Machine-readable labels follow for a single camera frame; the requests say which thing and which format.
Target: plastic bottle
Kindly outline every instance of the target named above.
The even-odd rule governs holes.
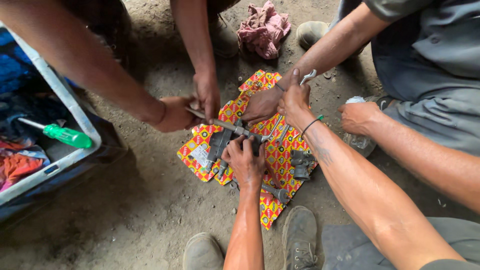
[[[359,102],[365,102],[365,100],[356,96],[349,98],[345,104]],[[377,146],[377,143],[367,136],[353,135],[346,132],[343,135],[343,141],[364,157],[368,157],[375,149],[375,146]]]

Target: dirt floor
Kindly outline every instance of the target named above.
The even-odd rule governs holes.
[[[247,17],[249,3],[242,0],[223,13],[238,29]],[[255,55],[217,59],[222,103],[238,95],[238,77],[258,69],[285,72],[304,50],[297,45],[297,27],[309,20],[330,22],[335,0],[291,0],[273,3],[289,14],[292,23],[277,60]],[[134,73],[155,97],[186,95],[192,91],[194,74],[186,50],[170,15],[166,0],[126,0],[137,34]],[[330,80],[318,76],[310,82],[315,113],[343,135],[336,109],[348,98],[381,91],[371,60],[370,46],[359,60],[336,67]],[[63,193],[13,229],[2,232],[1,269],[181,269],[183,249],[199,232],[210,232],[226,252],[238,197],[216,181],[203,183],[177,158],[176,151],[191,137],[189,131],[161,134],[89,94],[100,116],[111,121],[130,147],[129,153],[88,181]],[[416,180],[381,149],[369,160],[385,172],[415,201],[427,216],[457,217],[478,221],[465,207],[448,200]],[[321,229],[324,224],[349,224],[351,217],[336,200],[321,170],[313,172],[295,195],[289,208],[303,205],[317,218],[317,265],[323,263]],[[268,270],[283,266],[282,227],[288,209],[273,227],[263,229],[265,264]]]

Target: person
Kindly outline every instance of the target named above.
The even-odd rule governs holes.
[[[480,213],[479,12],[478,0],[341,0],[330,25],[298,27],[308,51],[275,87],[251,97],[242,118],[253,124],[275,114],[295,68],[323,73],[370,42],[387,96],[343,106],[343,129],[371,137],[420,180]]]
[[[220,109],[214,53],[232,57],[238,52],[233,28],[218,14],[238,1],[171,1],[195,68],[196,99],[210,123]],[[130,29],[120,0],[0,0],[0,19],[57,71],[159,131],[181,130],[200,122],[184,109],[193,98],[156,100],[119,65],[128,60],[125,44]]]
[[[480,270],[480,224],[426,218],[398,185],[316,119],[308,106],[310,87],[299,85],[299,74],[298,69],[292,72],[278,111],[303,133],[332,191],[355,222],[323,226],[322,269]],[[225,261],[215,239],[200,233],[185,247],[183,269],[264,269],[258,205],[264,157],[254,157],[251,139],[242,136],[230,141],[222,159],[240,184]],[[320,269],[316,234],[314,214],[294,207],[283,229],[283,269]]]

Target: tattoo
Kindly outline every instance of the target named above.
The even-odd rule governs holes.
[[[305,134],[308,145],[312,149],[313,155],[317,158],[318,162],[323,162],[327,167],[333,163],[332,157],[330,156],[330,150],[321,147],[324,143],[321,135],[318,130],[314,127],[311,127],[309,132]]]

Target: green screwdriver handle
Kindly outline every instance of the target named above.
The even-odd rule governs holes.
[[[90,148],[92,146],[92,139],[85,133],[60,127],[57,124],[46,125],[43,134],[76,148]]]

